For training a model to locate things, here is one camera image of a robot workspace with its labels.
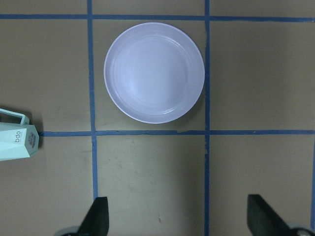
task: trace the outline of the white bowl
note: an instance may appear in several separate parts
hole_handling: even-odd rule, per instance
[[[113,42],[104,79],[116,106],[145,123],[166,123],[188,112],[198,100],[205,77],[195,43],[163,23],[133,26]]]

